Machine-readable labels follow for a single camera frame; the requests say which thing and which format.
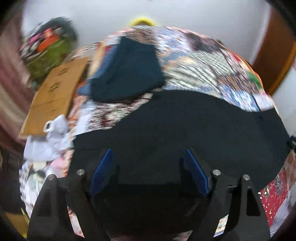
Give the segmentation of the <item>wooden door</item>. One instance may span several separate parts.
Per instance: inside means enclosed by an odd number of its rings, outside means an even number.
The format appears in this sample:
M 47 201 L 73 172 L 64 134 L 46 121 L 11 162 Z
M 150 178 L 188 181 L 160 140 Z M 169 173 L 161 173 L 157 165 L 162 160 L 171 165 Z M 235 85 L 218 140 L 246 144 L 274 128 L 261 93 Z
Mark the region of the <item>wooden door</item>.
M 282 83 L 295 57 L 295 37 L 275 8 L 252 69 L 259 75 L 265 92 L 272 95 Z

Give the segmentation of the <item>blue folded garment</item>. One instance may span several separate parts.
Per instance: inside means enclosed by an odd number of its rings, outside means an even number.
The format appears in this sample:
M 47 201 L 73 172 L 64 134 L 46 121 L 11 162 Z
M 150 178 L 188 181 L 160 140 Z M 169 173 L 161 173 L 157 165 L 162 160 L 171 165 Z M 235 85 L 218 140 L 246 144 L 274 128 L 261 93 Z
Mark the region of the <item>blue folded garment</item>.
M 112 63 L 114 56 L 117 52 L 118 44 L 104 47 L 104 55 L 100 65 L 95 69 L 95 72 L 90 75 L 86 84 L 80 87 L 77 91 L 79 95 L 90 96 L 91 95 L 91 83 L 93 80 L 97 80 L 102 76 Z

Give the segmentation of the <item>white crumpled cloth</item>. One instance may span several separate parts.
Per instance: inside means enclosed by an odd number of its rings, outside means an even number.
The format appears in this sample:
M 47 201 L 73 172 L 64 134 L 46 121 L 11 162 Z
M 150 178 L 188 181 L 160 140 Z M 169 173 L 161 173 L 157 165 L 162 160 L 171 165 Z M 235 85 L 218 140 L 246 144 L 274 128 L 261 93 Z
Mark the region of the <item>white crumpled cloth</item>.
M 45 123 L 45 136 L 29 135 L 23 157 L 33 162 L 49 162 L 61 157 L 70 146 L 67 118 L 61 114 Z

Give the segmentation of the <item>yellow fuzzy headboard arch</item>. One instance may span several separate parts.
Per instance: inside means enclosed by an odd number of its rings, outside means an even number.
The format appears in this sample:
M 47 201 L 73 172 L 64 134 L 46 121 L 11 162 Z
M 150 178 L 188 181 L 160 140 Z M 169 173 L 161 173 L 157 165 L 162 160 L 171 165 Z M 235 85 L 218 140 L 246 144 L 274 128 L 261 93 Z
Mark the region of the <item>yellow fuzzy headboard arch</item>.
M 129 23 L 130 27 L 135 27 L 135 26 L 156 26 L 157 23 L 146 16 L 139 16 L 134 19 Z

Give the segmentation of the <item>black pants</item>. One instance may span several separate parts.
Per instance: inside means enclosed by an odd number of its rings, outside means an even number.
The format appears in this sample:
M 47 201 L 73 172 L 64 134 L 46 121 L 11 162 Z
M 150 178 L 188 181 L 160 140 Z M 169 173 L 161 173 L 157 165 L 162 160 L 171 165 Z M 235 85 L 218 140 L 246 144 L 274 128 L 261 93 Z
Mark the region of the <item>black pants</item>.
M 290 150 L 276 112 L 244 113 L 192 91 L 161 91 L 108 130 L 78 135 L 69 175 L 88 168 L 103 149 L 112 161 L 91 199 L 111 237 L 165 240 L 198 225 L 202 196 L 184 165 L 187 148 L 212 169 L 250 176 L 258 193 Z

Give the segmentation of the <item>wooden lap tray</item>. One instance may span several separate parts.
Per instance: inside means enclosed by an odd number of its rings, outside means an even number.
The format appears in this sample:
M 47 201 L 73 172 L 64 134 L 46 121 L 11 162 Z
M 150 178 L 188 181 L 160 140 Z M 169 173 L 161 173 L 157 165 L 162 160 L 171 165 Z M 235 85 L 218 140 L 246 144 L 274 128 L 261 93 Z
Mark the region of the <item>wooden lap tray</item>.
M 46 135 L 46 124 L 59 115 L 67 116 L 74 91 L 81 79 L 88 57 L 78 58 L 51 70 L 36 92 L 29 113 L 18 135 L 26 139 L 28 135 Z

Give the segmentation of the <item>striped pink curtain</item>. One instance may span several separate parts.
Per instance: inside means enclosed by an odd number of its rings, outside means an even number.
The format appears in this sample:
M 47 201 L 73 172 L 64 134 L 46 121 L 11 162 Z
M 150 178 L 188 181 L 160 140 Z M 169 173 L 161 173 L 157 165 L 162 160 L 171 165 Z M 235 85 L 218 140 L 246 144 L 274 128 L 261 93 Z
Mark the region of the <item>striped pink curtain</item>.
M 22 14 L 16 13 L 1 32 L 1 148 L 20 152 L 18 135 L 34 93 L 26 86 L 30 74 L 20 57 Z

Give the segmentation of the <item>dark teal folded garment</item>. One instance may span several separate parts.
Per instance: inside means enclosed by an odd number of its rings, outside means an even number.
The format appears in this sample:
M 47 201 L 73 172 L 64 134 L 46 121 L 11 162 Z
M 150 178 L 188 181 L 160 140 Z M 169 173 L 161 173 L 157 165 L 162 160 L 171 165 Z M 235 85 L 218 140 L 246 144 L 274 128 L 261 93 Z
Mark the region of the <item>dark teal folded garment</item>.
M 122 37 L 107 69 L 90 84 L 90 97 L 116 102 L 140 96 L 165 84 L 153 45 Z

